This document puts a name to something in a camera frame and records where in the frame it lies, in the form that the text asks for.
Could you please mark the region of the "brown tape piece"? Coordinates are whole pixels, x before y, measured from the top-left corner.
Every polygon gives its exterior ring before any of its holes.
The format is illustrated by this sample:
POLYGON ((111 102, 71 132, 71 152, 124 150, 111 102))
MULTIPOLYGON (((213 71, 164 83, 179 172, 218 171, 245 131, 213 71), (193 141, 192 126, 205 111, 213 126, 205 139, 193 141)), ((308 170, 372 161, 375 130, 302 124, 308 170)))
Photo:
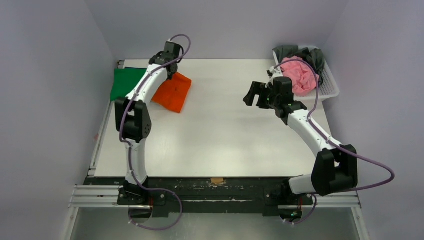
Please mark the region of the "brown tape piece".
POLYGON ((210 183, 212 185, 221 185, 225 182, 225 179, 223 177, 212 177, 210 179, 210 183))

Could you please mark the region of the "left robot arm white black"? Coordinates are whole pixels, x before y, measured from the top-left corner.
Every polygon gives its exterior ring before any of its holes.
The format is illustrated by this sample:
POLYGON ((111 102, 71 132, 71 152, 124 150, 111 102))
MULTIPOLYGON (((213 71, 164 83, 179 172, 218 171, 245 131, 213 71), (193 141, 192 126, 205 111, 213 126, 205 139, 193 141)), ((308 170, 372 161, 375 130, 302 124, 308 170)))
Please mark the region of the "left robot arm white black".
POLYGON ((114 101, 116 129, 120 142, 125 145, 127 156, 123 190, 138 205, 149 199, 149 191, 143 185, 148 178, 146 140, 152 129, 148 106, 159 87, 177 72, 183 54, 180 44, 168 40, 164 49, 149 60, 145 74, 134 89, 114 101))

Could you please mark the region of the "dark grey t shirt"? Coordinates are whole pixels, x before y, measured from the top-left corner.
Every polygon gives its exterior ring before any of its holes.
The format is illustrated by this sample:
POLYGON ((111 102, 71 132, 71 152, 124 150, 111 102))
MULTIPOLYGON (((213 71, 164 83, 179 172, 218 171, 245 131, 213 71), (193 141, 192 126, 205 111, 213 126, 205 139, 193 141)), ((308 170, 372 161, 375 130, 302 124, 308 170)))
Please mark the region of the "dark grey t shirt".
POLYGON ((277 63, 283 63, 284 58, 291 58, 293 56, 302 58, 301 62, 308 64, 311 70, 314 70, 319 75, 319 80, 316 80, 316 88, 319 88, 322 83, 322 73, 325 69, 325 57, 322 50, 314 48, 310 50, 307 47, 300 48, 297 45, 281 45, 272 49, 277 57, 277 63))

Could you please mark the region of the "pink t shirt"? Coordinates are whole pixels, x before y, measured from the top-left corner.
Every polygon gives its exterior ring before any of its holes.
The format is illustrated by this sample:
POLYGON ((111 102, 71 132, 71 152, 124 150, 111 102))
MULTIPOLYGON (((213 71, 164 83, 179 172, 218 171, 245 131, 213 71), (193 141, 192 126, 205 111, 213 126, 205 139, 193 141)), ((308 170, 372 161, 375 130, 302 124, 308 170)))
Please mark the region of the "pink t shirt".
POLYGON ((318 74, 309 68, 307 63, 301 62, 303 59, 297 56, 291 58, 285 57, 280 65, 283 76, 292 81, 292 92, 299 97, 307 96, 317 87, 317 80, 320 80, 318 74))

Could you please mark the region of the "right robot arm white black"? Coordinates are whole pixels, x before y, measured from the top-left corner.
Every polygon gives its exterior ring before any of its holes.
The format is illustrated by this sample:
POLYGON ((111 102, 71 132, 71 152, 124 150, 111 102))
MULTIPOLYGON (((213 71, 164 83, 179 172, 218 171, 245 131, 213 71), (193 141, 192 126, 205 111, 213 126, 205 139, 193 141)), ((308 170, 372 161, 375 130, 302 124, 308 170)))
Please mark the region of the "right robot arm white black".
POLYGON ((310 111, 294 99, 292 81, 278 76, 268 83, 254 81, 243 98, 247 106, 254 104, 260 109, 272 109, 285 125, 295 131, 315 156, 311 174, 292 177, 283 184, 280 196, 288 204, 303 194, 326 196, 347 191, 358 185, 358 161, 356 149, 343 145, 326 133, 311 117, 310 111))

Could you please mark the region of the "orange t shirt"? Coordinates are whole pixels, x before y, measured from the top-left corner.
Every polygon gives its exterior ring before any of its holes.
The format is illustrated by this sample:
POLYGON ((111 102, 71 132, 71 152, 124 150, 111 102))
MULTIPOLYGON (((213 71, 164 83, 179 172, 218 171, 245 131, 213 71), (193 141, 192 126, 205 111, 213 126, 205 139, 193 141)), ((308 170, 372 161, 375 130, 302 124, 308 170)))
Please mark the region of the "orange t shirt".
POLYGON ((186 97, 192 85, 192 80, 181 73, 175 73, 171 79, 163 82, 152 97, 152 101, 165 109, 181 113, 186 97))

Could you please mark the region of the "folded green t shirt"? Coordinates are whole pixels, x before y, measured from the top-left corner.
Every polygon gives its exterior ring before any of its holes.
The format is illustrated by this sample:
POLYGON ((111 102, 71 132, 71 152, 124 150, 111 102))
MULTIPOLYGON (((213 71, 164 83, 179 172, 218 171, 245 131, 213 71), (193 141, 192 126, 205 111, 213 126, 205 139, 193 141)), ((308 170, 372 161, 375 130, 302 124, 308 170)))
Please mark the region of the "folded green t shirt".
POLYGON ((130 93, 145 75, 146 68, 116 68, 113 73, 113 85, 109 95, 111 102, 130 93))

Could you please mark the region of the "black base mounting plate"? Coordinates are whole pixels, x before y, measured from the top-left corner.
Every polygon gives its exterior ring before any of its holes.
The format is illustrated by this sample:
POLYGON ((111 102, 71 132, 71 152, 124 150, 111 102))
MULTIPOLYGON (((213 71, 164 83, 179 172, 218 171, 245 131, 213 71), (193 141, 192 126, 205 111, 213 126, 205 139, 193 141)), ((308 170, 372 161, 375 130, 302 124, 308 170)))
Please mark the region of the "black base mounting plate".
POLYGON ((87 177, 85 186, 113 186, 117 205, 128 206, 131 214, 141 216, 138 206, 152 210, 152 217, 166 218, 170 213, 261 214, 264 217, 300 219, 301 205, 313 201, 305 194, 287 195, 287 177, 224 177, 225 182, 212 185, 206 177, 148 177, 143 183, 147 195, 126 195, 123 177, 87 177))

